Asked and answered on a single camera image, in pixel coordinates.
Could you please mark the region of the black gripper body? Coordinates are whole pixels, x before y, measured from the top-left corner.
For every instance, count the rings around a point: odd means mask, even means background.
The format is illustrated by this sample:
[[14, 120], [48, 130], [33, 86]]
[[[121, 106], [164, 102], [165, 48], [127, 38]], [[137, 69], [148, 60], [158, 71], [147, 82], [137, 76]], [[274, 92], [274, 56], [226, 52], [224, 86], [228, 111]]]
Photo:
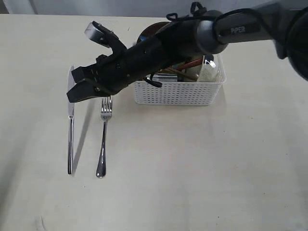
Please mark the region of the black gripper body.
[[115, 95], [167, 63], [161, 41], [152, 36], [118, 54], [99, 56], [95, 64], [83, 68], [83, 73], [105, 95]]

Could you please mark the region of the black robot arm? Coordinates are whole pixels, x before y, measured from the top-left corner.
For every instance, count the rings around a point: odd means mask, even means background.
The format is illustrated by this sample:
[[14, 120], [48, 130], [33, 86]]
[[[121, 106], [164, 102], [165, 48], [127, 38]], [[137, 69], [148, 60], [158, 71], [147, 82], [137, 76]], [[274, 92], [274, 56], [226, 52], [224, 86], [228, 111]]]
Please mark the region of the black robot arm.
[[136, 45], [127, 48], [106, 27], [91, 22], [85, 33], [90, 40], [112, 50], [96, 63], [80, 66], [71, 74], [75, 85], [69, 102], [119, 93], [131, 83], [197, 55], [218, 54], [231, 43], [272, 40], [277, 56], [288, 58], [293, 69], [308, 77], [308, 3], [277, 0], [221, 13], [192, 3], [191, 13], [167, 15], [168, 23]]

